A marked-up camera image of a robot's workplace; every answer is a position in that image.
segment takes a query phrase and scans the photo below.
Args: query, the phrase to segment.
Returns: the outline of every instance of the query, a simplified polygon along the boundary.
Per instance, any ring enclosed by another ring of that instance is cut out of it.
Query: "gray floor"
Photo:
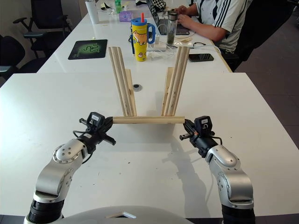
[[[263,95],[297,147],[299,147],[299,28],[293,15],[267,42],[240,65]],[[21,224],[23,217],[2,216],[0,224]],[[220,219],[190,219],[220,224]],[[299,214],[257,217],[257,224],[297,224]]]

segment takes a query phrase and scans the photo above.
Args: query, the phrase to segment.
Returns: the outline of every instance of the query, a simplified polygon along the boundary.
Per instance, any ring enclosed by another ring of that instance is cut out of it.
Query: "mouse pad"
[[[69,60],[103,58],[106,55],[108,40],[77,41]]]

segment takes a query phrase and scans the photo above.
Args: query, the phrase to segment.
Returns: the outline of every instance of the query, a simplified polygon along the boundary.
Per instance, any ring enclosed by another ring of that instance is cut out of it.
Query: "white table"
[[[179,2],[182,1],[169,1],[170,7],[177,7]],[[130,23],[129,22],[119,22],[118,15],[111,15],[108,12],[99,10],[99,24],[91,24],[89,15],[87,14],[82,21],[76,26],[76,28],[71,32],[71,34],[66,38],[66,40],[59,46],[59,48],[54,52],[54,54],[49,58],[49,60],[43,65],[43,67],[38,71],[39,73],[50,73],[50,72],[112,72],[112,67],[110,66],[110,58],[108,51],[106,52],[105,58],[98,59],[81,59],[81,60],[68,60],[71,50],[74,47],[76,41],[91,40],[96,39],[108,39],[107,46],[118,46],[121,47],[122,55],[124,58],[124,63],[127,68],[131,69],[132,73],[141,73],[144,71],[150,71],[152,73],[153,67],[155,65],[156,72],[165,73],[165,65],[168,67],[173,66],[175,63],[175,54],[168,56],[166,53],[162,53],[162,58],[151,59],[145,62],[137,62],[132,56],[131,43],[128,42],[130,36]],[[147,18],[148,22],[154,24],[153,18]],[[205,37],[194,34],[191,36],[194,42],[203,42],[205,44],[212,44],[211,41]],[[160,36],[160,40],[166,42],[166,36]],[[213,48],[205,47],[202,49],[192,49],[190,51],[192,54],[196,53],[210,53],[214,57],[212,62],[204,63],[190,63],[188,66],[193,70],[201,70],[202,72],[230,72],[230,68],[224,62],[222,56]]]
[[[164,74],[133,75],[139,115],[159,115]],[[84,130],[96,111],[121,115],[111,73],[15,74],[0,89],[0,214],[26,215],[55,147]],[[187,67],[177,115],[212,118],[224,146],[241,160],[257,216],[298,213],[299,151],[244,73],[194,74]],[[183,217],[221,217],[217,184],[182,125],[114,125],[117,141],[97,146],[73,177],[65,216],[110,205],[148,205]]]

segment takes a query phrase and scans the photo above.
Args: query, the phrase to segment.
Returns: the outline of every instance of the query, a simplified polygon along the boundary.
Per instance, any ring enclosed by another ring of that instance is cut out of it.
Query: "man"
[[[176,8],[182,26],[212,40],[224,53],[233,53],[245,20],[247,0],[197,0]],[[193,21],[189,16],[199,16]]]

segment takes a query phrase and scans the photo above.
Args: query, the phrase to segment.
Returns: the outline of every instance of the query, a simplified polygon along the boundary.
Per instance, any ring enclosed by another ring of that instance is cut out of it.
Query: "yellow tumbler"
[[[133,35],[133,44],[135,51],[135,58],[139,62],[144,62],[146,60],[146,48],[148,43],[155,42],[155,26],[151,23],[147,23],[147,20],[135,18],[131,20],[132,23],[132,35]],[[152,28],[152,40],[149,41],[149,28]]]

